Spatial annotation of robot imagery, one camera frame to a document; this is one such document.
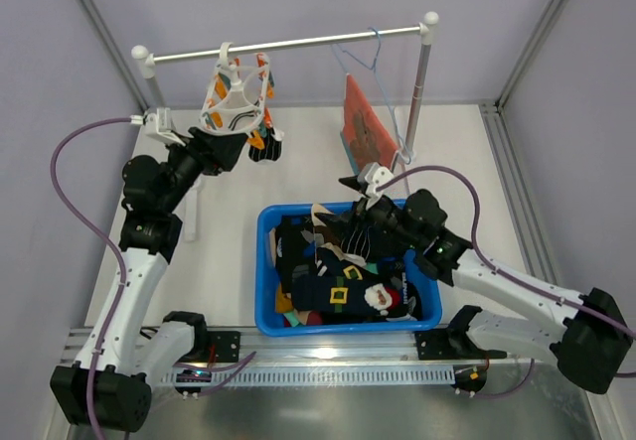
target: white table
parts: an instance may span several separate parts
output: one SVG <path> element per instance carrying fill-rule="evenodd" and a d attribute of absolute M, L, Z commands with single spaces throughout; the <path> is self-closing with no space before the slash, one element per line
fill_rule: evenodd
<path fill-rule="evenodd" d="M 385 108 L 376 108 L 388 126 Z M 161 280 L 144 324 L 158 325 L 173 310 L 206 316 L 209 325 L 253 326 L 256 219 L 274 204 L 344 202 L 356 194 L 338 183 L 351 175 L 342 147 L 342 107 L 297 107 L 271 110 L 274 124 L 285 132 L 283 154 L 270 165 L 255 164 L 246 149 L 237 166 L 219 177 L 205 178 L 199 195 L 198 240 L 180 240 L 172 263 Z M 406 120 L 407 107 L 397 109 Z M 175 124 L 185 132 L 197 120 L 197 111 L 175 111 Z M 504 198 L 490 145 L 477 105 L 431 105 L 424 107 L 414 142 L 415 165 L 440 164 L 466 175 L 482 202 L 479 239 L 483 248 L 509 266 L 524 270 L 521 251 Z M 149 154 L 165 160 L 166 149 L 140 135 L 134 155 Z M 426 187 L 448 212 L 447 226 L 468 237 L 473 209 L 468 192 L 443 174 L 417 174 L 409 179 L 412 192 Z M 404 197 L 404 185 L 390 193 Z M 177 215 L 183 219 L 183 208 Z M 124 210 L 119 207 L 110 236 L 119 239 Z M 107 252 L 101 263 L 85 323 L 92 326 L 115 272 L 114 256 Z M 503 315 L 514 315 L 481 296 L 451 289 L 440 283 L 442 323 L 448 322 L 464 304 L 477 304 Z"/>

